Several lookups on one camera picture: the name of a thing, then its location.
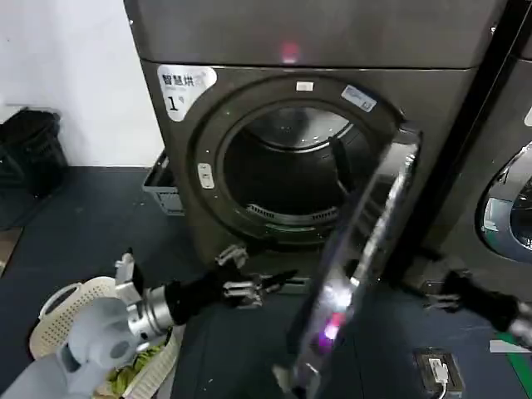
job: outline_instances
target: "dryer door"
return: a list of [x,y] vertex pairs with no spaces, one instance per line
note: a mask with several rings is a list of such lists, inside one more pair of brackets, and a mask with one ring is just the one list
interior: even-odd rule
[[361,199],[350,199],[327,242],[318,275],[289,336],[289,345],[298,346],[293,380],[296,388],[307,391],[305,397],[313,397],[339,329],[381,275],[382,255],[388,250],[387,239],[393,234],[419,149],[419,133],[403,126]]
[[498,254],[532,262],[532,143],[494,178],[480,205],[480,231]]

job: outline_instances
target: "white plastic basket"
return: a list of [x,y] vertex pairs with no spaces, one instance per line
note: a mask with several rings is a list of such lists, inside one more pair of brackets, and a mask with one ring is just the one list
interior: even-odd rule
[[[68,298],[51,312],[49,308],[62,296],[71,292]],[[79,309],[95,298],[116,297],[115,280],[110,277],[96,277],[86,283],[74,283],[54,293],[42,306],[39,323],[30,336],[30,352],[34,358],[54,353],[68,337],[74,316]],[[185,328],[175,328],[168,344],[135,376],[124,392],[124,399],[151,399],[175,365]],[[98,392],[108,392],[102,386]]]

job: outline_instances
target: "open dryer door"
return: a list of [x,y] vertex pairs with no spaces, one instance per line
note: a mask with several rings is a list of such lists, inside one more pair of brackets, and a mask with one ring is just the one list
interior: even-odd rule
[[375,284],[385,262],[387,239],[401,211],[415,171],[421,135],[402,126],[385,151],[362,198],[351,198],[329,238],[318,273],[294,322],[288,345],[296,346],[293,387],[300,397],[314,397],[324,362],[339,330],[349,323],[364,293]]

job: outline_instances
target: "washing machine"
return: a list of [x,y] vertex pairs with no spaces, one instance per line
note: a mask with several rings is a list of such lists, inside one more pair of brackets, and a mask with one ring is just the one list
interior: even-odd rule
[[505,3],[126,0],[199,256],[245,243],[248,271],[307,275],[409,125],[404,224]]
[[[526,44],[506,62],[422,247],[448,256],[446,267],[469,269],[481,285],[530,301],[532,38],[520,42]],[[406,279],[422,288],[442,272],[417,259]]]

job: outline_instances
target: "label sticker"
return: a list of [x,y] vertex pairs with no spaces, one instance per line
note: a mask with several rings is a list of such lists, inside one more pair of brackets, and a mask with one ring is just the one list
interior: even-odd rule
[[342,91],[342,97],[365,112],[370,112],[377,104],[370,96],[362,93],[356,87],[347,85]]
[[159,65],[160,89],[171,120],[181,122],[186,113],[213,84],[216,71],[210,66]]
[[296,83],[296,91],[312,91],[314,90],[313,81],[298,81]]
[[209,164],[198,164],[198,177],[204,189],[214,188],[213,170]]
[[530,108],[529,113],[525,116],[525,125],[532,127],[532,108]]

